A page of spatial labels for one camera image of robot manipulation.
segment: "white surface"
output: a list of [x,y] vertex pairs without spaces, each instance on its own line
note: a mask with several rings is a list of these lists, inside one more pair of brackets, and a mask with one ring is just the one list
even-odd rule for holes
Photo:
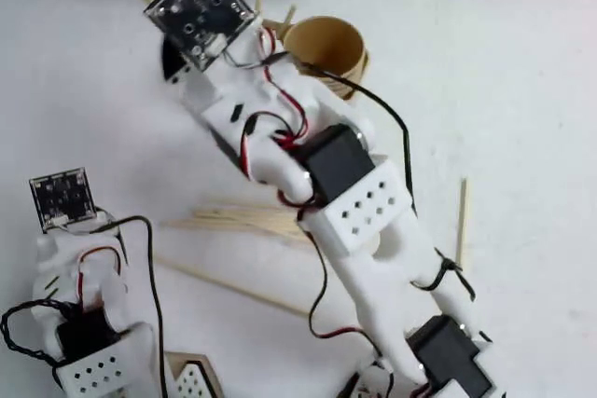
[[[290,3],[298,19],[337,15],[364,36],[364,83],[410,126],[417,206],[446,254],[455,246],[459,180],[475,183],[469,278],[487,333],[509,360],[508,390],[590,393],[597,0],[264,0],[264,9],[282,18]],[[86,166],[98,204],[155,222],[184,216],[208,198],[272,200],[267,188],[247,188],[173,103],[177,87],[160,81],[160,33],[139,1],[0,5],[2,309],[30,298],[35,276],[31,177]],[[368,101],[357,103],[399,163],[396,126]],[[136,311],[154,322],[143,229],[124,233]],[[254,253],[259,241],[266,242]],[[234,275],[262,266],[264,277],[288,269],[290,252],[260,237],[161,229],[156,246]],[[304,263],[291,272],[310,277],[279,275],[280,284],[304,281],[314,296],[316,260],[292,254]],[[166,348],[208,354],[229,397],[331,396],[368,352],[358,336],[313,339],[301,318],[174,272],[158,268],[157,280]],[[39,346],[30,316],[13,328],[20,342]],[[2,396],[61,396],[46,366],[0,347]]]

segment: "red wire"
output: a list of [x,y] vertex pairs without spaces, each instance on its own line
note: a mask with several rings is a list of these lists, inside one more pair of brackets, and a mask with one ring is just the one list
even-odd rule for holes
[[78,278],[76,281],[76,288],[78,290],[78,298],[79,298],[79,303],[81,305],[81,307],[83,306],[83,272],[81,272],[81,263],[83,263],[83,260],[85,260],[85,258],[87,258],[88,255],[91,254],[95,254],[101,251],[111,251],[114,253],[114,255],[116,256],[117,259],[117,273],[118,275],[120,275],[121,270],[122,270],[122,260],[120,259],[120,254],[118,253],[118,251],[112,247],[112,246],[101,246],[101,247],[96,247],[94,249],[91,249],[87,252],[85,252],[83,255],[81,255],[81,257],[78,260]]
[[[271,29],[264,28],[263,30],[265,30],[265,32],[268,34],[268,38],[270,40],[270,54],[266,56],[266,58],[267,58],[267,57],[271,56],[275,51],[275,36]],[[261,48],[261,52],[263,53],[263,55],[265,55],[265,48],[264,48],[264,44],[263,44],[263,30],[259,30],[259,47]],[[288,130],[289,134],[287,136],[285,136],[284,138],[274,138],[274,140],[284,150],[291,149],[292,147],[295,146],[296,140],[304,137],[309,132],[309,121],[307,119],[307,114],[305,113],[305,110],[300,105],[300,103],[292,95],[290,95],[286,90],[282,89],[273,80],[273,77],[271,76],[270,67],[268,65],[266,65],[263,68],[263,73],[264,73],[266,80],[270,84],[272,84],[275,88],[277,88],[278,91],[282,94],[282,96],[289,103],[291,103],[293,105],[293,107],[295,109],[297,109],[298,113],[300,114],[300,119],[301,119],[300,129],[298,130],[298,132],[296,134],[293,134],[292,130],[289,129]],[[259,111],[259,112],[254,113],[253,115],[269,115],[271,117],[277,117],[277,118],[281,119],[282,121],[284,121],[280,116],[277,116],[276,114],[269,112],[269,111]],[[247,137],[246,130],[243,130],[243,134],[241,136],[241,151],[240,151],[239,159],[240,159],[240,164],[241,164],[241,171],[247,177],[247,179],[251,180],[251,176],[249,174],[249,160],[248,160],[248,156],[247,156],[247,148],[246,148],[247,138],[246,137]]]

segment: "paper cup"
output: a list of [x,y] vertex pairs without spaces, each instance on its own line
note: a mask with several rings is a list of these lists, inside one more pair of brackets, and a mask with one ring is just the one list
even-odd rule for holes
[[[328,16],[308,18],[291,26],[285,33],[284,47],[298,60],[354,83],[360,82],[367,63],[361,34],[350,23]],[[305,73],[321,79],[343,99],[350,98],[353,93],[353,89],[331,78]]]

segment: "black circuit board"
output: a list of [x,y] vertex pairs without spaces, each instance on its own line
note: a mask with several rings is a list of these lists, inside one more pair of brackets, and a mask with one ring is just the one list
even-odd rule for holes
[[29,186],[44,232],[56,227],[57,221],[66,226],[96,216],[84,168],[37,177]]
[[145,14],[201,71],[255,19],[244,0],[154,0]]

